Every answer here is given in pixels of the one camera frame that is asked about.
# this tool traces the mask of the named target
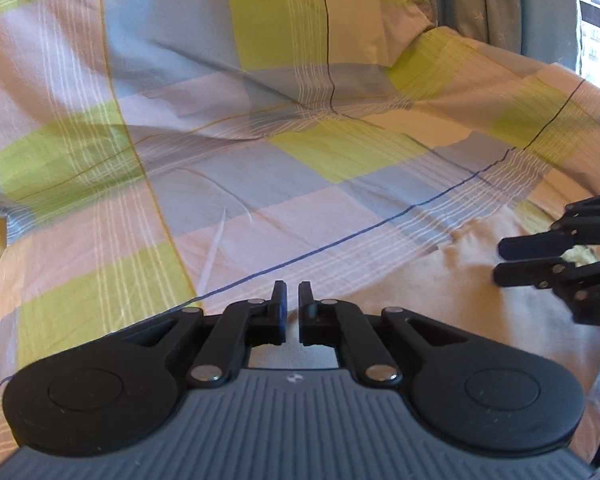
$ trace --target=metal pin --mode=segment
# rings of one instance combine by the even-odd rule
[[[393,381],[398,376],[398,370],[389,365],[371,365],[365,370],[365,375],[379,383]]]
[[[213,365],[200,365],[193,368],[191,377],[203,383],[212,383],[222,377],[222,370]]]

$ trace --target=small logo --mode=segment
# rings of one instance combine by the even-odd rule
[[[304,376],[301,374],[291,374],[291,375],[286,376],[286,380],[292,384],[299,383],[303,379],[304,379]]]

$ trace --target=checkered bedsheet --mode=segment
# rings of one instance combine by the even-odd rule
[[[426,0],[0,0],[0,396],[185,301],[364,287],[548,176],[600,192],[600,91]]]

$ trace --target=bed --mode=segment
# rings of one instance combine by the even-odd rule
[[[565,365],[590,460],[600,328],[490,272],[500,238],[597,193],[600,90],[427,0],[0,0],[0,400],[36,359],[310,280]],[[15,448],[0,405],[0,462]]]

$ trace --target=gray ribbed base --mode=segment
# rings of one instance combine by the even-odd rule
[[[219,390],[192,390],[141,443],[93,458],[23,448],[0,480],[584,480],[566,449],[499,460],[424,431],[395,392],[347,370],[250,370]]]

